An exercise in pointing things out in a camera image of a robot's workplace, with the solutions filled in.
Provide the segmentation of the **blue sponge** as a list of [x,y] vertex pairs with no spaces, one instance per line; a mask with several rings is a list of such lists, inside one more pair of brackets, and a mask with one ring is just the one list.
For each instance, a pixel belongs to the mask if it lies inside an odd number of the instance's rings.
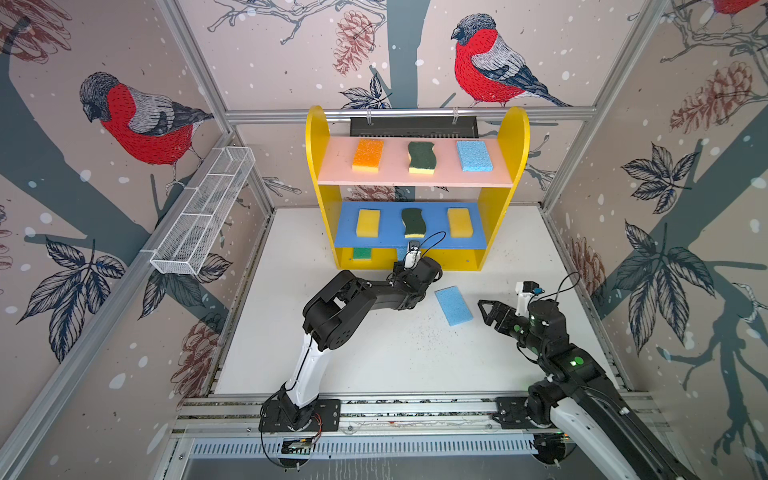
[[491,172],[493,163],[487,145],[481,140],[460,140],[456,142],[458,157],[463,172]]
[[462,325],[473,319],[473,314],[457,286],[437,290],[435,296],[449,326]]

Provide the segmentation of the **dark green scrub sponge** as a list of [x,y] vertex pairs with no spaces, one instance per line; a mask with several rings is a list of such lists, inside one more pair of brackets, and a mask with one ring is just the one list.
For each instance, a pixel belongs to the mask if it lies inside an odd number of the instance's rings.
[[404,208],[401,211],[401,220],[404,227],[403,236],[408,239],[424,238],[427,227],[420,208]]
[[409,172],[432,175],[437,167],[437,158],[432,142],[410,142],[408,144]]

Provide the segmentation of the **green topped yellow sponge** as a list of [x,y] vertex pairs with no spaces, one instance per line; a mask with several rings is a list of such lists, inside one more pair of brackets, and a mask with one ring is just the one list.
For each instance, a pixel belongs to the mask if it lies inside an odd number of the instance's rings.
[[352,251],[353,261],[370,261],[372,256],[371,248],[354,248]]

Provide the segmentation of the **yellow sponge front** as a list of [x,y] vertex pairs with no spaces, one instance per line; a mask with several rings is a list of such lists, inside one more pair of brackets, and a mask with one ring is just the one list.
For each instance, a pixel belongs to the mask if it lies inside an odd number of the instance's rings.
[[453,239],[469,239],[474,235],[470,210],[468,208],[449,208],[447,210],[450,236]]

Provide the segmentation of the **dark green scrub sponge front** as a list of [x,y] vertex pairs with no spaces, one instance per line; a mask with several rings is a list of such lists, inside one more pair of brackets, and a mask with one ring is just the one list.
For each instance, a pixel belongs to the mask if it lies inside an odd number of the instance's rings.
[[409,172],[432,175],[437,167],[437,158],[432,142],[410,142],[408,144]]

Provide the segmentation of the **orange topped yellow sponge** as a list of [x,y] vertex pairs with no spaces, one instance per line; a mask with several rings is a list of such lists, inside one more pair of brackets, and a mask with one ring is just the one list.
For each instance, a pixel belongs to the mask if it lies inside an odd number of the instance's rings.
[[383,148],[383,140],[361,139],[355,151],[352,169],[355,172],[378,173]]

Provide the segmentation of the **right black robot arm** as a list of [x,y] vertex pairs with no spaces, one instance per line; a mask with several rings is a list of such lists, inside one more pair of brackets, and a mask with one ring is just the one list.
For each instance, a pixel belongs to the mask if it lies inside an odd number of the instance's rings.
[[497,399],[502,427],[528,422],[567,435],[608,479],[694,479],[622,398],[606,371],[571,342],[558,303],[536,300],[525,311],[500,301],[478,302],[483,321],[511,337],[544,378],[528,387],[521,407]]

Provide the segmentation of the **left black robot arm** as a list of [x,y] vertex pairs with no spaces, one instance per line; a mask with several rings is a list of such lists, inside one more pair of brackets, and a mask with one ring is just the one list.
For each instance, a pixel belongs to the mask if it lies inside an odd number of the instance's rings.
[[302,353],[293,374],[277,392],[280,412],[293,429],[306,426],[314,416],[330,353],[351,339],[368,313],[415,308],[442,275],[441,265],[428,257],[411,267],[396,262],[384,281],[369,281],[343,270],[312,297],[302,310]]

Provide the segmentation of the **yellow shelf with coloured boards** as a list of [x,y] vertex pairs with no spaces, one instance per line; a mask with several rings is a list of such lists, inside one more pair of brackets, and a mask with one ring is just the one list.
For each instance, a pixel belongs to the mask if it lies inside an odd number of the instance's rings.
[[[329,131],[325,112],[319,106],[309,110],[306,121],[308,168],[330,241],[331,253],[339,270],[389,270],[404,258],[408,242],[421,242],[422,254],[437,261],[445,271],[480,271],[488,257],[496,234],[513,198],[528,160],[530,124],[527,113],[517,107],[506,112],[494,139],[459,138],[365,138],[383,140],[384,148],[378,173],[355,172],[353,158],[358,142],[365,137],[334,137]],[[456,142],[481,140],[487,145],[491,172],[463,172]],[[432,142],[437,167],[432,175],[409,172],[408,144]],[[352,186],[402,186],[477,188],[474,201],[408,200],[404,202],[371,200],[347,201]],[[424,238],[403,236],[401,211],[420,208],[426,222]],[[469,239],[450,236],[447,210],[468,208],[474,235]],[[358,238],[356,224],[360,209],[381,212],[379,236]],[[371,248],[370,261],[353,261],[354,248]]]

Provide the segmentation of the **black vent grille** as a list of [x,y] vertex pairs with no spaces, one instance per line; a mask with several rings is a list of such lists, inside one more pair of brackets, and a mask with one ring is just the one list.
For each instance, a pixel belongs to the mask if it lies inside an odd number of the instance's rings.
[[351,137],[459,138],[479,137],[475,117],[352,118]]

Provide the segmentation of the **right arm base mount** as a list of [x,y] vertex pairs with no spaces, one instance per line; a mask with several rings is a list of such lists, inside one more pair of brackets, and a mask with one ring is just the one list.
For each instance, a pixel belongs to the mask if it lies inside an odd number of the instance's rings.
[[525,395],[497,397],[490,419],[503,429],[555,428],[551,410],[565,398],[559,385],[542,380],[531,385]]

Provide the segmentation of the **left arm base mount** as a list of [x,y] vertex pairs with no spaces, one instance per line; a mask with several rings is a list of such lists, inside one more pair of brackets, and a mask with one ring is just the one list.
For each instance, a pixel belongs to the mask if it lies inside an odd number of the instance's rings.
[[336,432],[341,418],[341,401],[316,398],[299,408],[281,387],[261,406],[260,433]]

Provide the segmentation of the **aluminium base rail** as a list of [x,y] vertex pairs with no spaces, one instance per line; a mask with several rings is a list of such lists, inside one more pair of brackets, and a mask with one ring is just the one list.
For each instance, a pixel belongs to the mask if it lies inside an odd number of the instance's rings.
[[[342,395],[340,434],[485,432],[498,430],[491,415],[498,393]],[[213,395],[186,400],[171,428],[175,434],[250,435],[257,432],[263,395]]]

